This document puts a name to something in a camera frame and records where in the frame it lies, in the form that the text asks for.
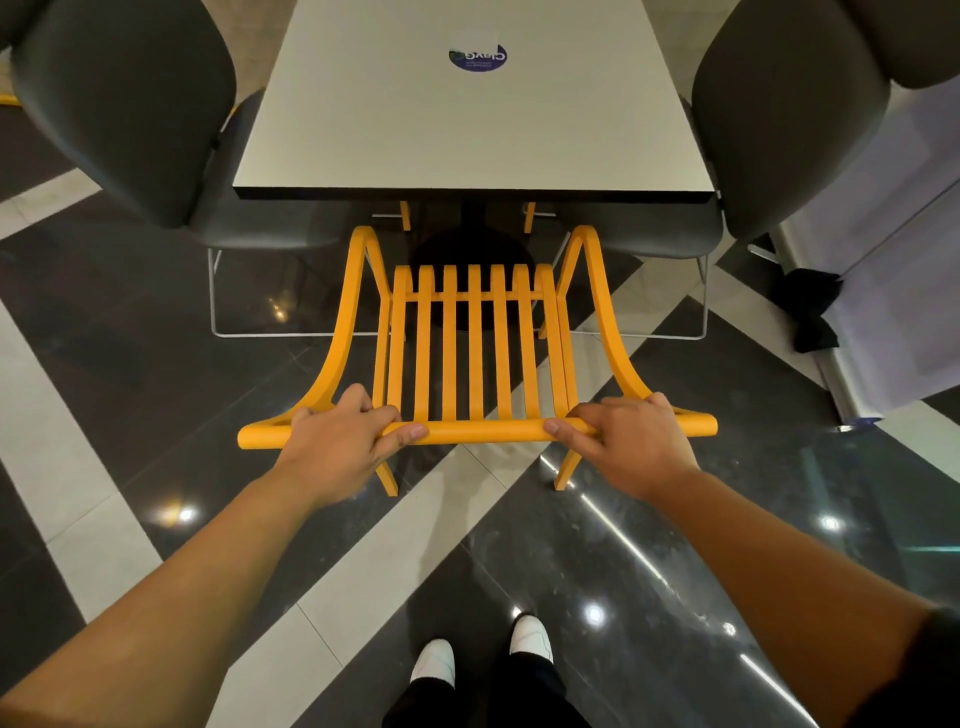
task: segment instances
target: sleeve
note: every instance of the sleeve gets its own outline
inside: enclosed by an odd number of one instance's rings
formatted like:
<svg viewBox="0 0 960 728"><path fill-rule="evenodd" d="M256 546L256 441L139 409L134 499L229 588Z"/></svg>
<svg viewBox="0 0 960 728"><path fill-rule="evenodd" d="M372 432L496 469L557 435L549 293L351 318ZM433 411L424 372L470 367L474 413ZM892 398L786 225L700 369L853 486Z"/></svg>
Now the sleeve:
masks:
<svg viewBox="0 0 960 728"><path fill-rule="evenodd" d="M897 679L863 703L847 728L882 725L958 725L960 615L930 614L903 656Z"/></svg>

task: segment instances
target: white shoe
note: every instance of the white shoe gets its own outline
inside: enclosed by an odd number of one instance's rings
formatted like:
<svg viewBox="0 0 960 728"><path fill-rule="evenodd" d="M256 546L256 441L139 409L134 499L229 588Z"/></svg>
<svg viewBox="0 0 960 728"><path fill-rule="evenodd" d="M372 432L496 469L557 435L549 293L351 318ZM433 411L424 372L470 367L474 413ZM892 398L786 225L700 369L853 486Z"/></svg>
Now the white shoe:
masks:
<svg viewBox="0 0 960 728"><path fill-rule="evenodd" d="M427 643L417 658L417 664L414 665L414 671L410 675L410 682L419 680L421 677L436 677L454 686L456 676L453 647L446 640L433 640Z"/></svg>
<svg viewBox="0 0 960 728"><path fill-rule="evenodd" d="M530 652L553 662L553 650L543 622L531 615L524 615L516 621L514 635L510 638L510 654L515 652Z"/></svg>

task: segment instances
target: floor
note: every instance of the floor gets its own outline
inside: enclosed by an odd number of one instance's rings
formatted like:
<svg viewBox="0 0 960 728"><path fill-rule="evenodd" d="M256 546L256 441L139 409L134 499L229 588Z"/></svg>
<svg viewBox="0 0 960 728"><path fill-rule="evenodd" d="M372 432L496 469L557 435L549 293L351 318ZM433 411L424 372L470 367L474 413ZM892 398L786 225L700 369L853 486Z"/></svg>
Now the floor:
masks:
<svg viewBox="0 0 960 728"><path fill-rule="evenodd" d="M11 161L0 179L0 410L15 413L0 423L2 691L270 467L271 453L237 449L235 433L290 406L327 342L213 337L203 249L99 192L19 109L0 109L0 156ZM512 206L495 216L522 223ZM403 261L412 240L395 221L378 227L388 264ZM531 253L552 260L562 233L538 220ZM706 341L628 340L651 386L718 417L720 434L694 443L702 465L877 573L960 607L960 489L944 472L960 458L938 469L911 447L920 433L960 445L960 391L839 431L814 362L792 352L768 300L779 269L730 239L718 258ZM342 265L337 252L227 254L218 325L328 327ZM607 265L623 330L696 330L695 266L617 254ZM571 324L590 329L584 276ZM364 291L360 327L375 314ZM599 341L574 342L582 399L615 394ZM357 340L344 382L371 377L371 342ZM393 464L399 498L374 480L317 514L284 555L210 725L375 725L441 634L481 725L518 610L544 620L570 699L598 728L805 725L684 538L590 466L554 493L562 456L542 445L408 449Z"/></svg>

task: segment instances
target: hand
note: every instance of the hand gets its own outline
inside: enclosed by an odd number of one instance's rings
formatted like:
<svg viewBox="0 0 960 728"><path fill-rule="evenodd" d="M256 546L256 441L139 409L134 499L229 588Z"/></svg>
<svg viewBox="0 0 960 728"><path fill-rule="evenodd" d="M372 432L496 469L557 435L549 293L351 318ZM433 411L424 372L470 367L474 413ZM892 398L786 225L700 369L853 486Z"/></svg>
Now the hand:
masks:
<svg viewBox="0 0 960 728"><path fill-rule="evenodd" d="M598 439L563 420L547 420L543 429L593 463L614 488L633 497L656 500L700 471L673 407L660 392L646 400L607 397L599 404L578 404L569 417L599 430Z"/></svg>
<svg viewBox="0 0 960 728"><path fill-rule="evenodd" d="M426 436L426 425L410 424L380 437L399 421L396 407L373 409L367 390L353 384L333 409L294 414L273 472L292 479L313 509L337 503L356 494L384 460Z"/></svg>

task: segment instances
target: black cloth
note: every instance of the black cloth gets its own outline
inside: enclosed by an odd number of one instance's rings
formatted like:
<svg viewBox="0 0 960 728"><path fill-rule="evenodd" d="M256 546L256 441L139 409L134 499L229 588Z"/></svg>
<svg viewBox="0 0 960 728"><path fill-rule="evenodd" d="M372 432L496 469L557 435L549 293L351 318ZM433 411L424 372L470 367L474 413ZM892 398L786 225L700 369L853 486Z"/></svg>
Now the black cloth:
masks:
<svg viewBox="0 0 960 728"><path fill-rule="evenodd" d="M456 691L433 677L414 680L383 718L383 728L457 728L466 725ZM487 704L491 728L589 728L566 702L566 686L549 660L518 652L502 661L493 675Z"/></svg>
<svg viewBox="0 0 960 728"><path fill-rule="evenodd" d="M836 332L824 321L823 315L842 289L843 281L835 273L809 268L790 271L774 285L770 299L797 322L793 340L797 352L818 352L840 345Z"/></svg>
<svg viewBox="0 0 960 728"><path fill-rule="evenodd" d="M847 728L960 725L960 616L930 615L907 649L897 678L867 698Z"/></svg>

